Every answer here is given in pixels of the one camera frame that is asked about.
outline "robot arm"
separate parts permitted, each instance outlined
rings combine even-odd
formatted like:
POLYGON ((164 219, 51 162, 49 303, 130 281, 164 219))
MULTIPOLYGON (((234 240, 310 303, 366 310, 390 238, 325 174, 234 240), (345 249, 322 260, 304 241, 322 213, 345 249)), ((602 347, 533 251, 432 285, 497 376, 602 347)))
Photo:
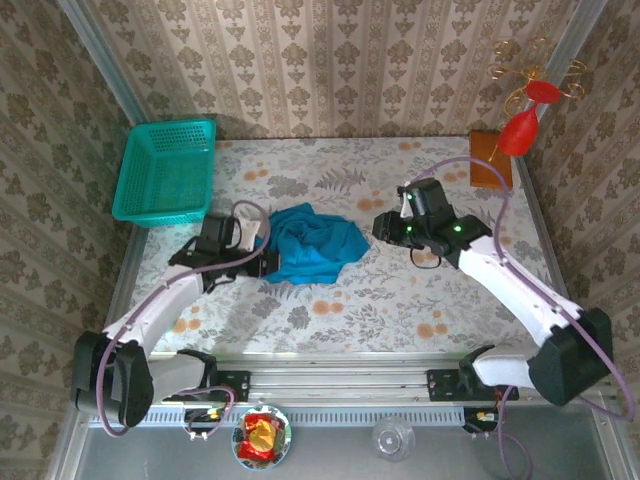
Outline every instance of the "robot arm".
MULTIPOLYGON (((168 285, 170 279, 196 268, 227 263, 250 254, 259 222, 244 222, 234 217, 212 216, 205 218, 202 233, 187 242, 169 261, 169 267, 158 284, 168 285), (229 247, 235 223, 241 224, 241 238, 237 248, 229 247)), ((118 340, 104 373, 103 391, 107 418, 125 427, 137 425, 149 407, 173 394, 186 389, 218 385, 223 372, 218 372, 216 359, 193 350, 181 350, 169 360, 148 361, 155 345, 171 328, 182 311, 202 294, 211 292, 218 280, 233 281, 237 274, 262 277, 279 266, 279 256, 263 251, 242 267, 227 268, 195 275, 185 275, 172 282, 159 294, 149 293, 139 304, 148 305, 128 325, 137 310, 136 305, 117 322, 101 333, 84 332, 74 350, 71 400, 78 410, 96 414, 96 379, 98 365, 107 345, 125 329, 118 340)))
POLYGON ((513 257, 498 252, 489 227, 471 215, 456 217, 437 180, 419 180, 400 187, 398 193, 404 200, 402 211, 376 217, 373 235, 393 245, 429 247, 434 255, 444 257, 495 295, 540 347, 530 353, 493 346, 476 350, 461 361, 462 388, 535 388, 549 402, 561 406, 609 373, 561 315, 561 311, 567 312, 612 358, 611 321, 604 312, 584 311, 547 287, 513 257))

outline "patterned wallpaper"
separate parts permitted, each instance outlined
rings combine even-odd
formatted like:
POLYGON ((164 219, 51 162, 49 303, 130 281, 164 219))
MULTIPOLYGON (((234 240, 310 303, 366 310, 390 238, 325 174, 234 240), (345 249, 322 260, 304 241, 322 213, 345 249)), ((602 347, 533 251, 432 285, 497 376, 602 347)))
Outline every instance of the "patterned wallpaper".
POLYGON ((485 75, 494 42, 557 41, 577 0, 87 3, 149 119, 213 114, 237 139, 496 127, 516 80, 485 75))
POLYGON ((578 58, 588 96, 547 112, 529 165, 569 291, 612 315, 640 398, 640 3, 609 0, 578 58))
POLYGON ((110 212, 128 125, 55 2, 0 2, 0 71, 0 479, 29 480, 124 256, 110 212))

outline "blue cloth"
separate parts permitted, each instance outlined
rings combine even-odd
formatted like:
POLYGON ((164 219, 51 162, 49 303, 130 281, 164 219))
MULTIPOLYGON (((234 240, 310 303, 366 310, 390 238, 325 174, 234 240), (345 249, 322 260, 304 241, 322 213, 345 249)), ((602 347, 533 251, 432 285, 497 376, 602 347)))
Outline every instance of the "blue cloth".
POLYGON ((264 277, 271 283, 335 283, 345 264, 369 250, 355 223, 316 215, 308 203, 275 212, 269 220, 269 247, 280 253, 280 270, 264 277))

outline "plastic basket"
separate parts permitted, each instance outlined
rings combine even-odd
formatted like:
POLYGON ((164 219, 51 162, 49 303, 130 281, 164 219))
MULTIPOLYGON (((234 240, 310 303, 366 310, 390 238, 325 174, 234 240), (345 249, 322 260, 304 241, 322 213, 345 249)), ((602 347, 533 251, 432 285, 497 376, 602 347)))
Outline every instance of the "plastic basket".
POLYGON ((215 139, 213 120, 134 127, 120 169, 114 218, 146 228, 201 222, 211 203, 215 139))

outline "table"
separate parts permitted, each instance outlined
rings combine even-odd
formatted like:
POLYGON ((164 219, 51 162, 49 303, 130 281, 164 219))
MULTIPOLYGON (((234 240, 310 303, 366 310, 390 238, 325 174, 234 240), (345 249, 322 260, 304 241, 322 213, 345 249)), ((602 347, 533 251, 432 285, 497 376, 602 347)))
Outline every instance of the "table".
MULTIPOLYGON (((240 199, 270 212, 309 202, 317 213, 353 220, 371 248, 360 262, 347 265, 334 285, 238 278, 219 287, 187 308, 155 351, 450 353, 487 343, 531 345, 521 324, 475 280, 446 263, 419 270, 407 249, 371 235, 375 216, 399 209, 398 185, 439 160, 468 155, 468 148, 464 137, 218 142, 212 211, 226 213, 240 199)), ((493 226, 502 192, 469 186, 468 172, 468 164, 459 162, 443 167, 436 178, 458 215, 471 213, 493 226)), ((502 242, 551 284, 522 179, 517 168, 513 172, 502 242)), ((132 303, 199 231, 200 225, 150 230, 132 303)), ((430 253, 414 258, 422 266, 435 263, 430 253)))

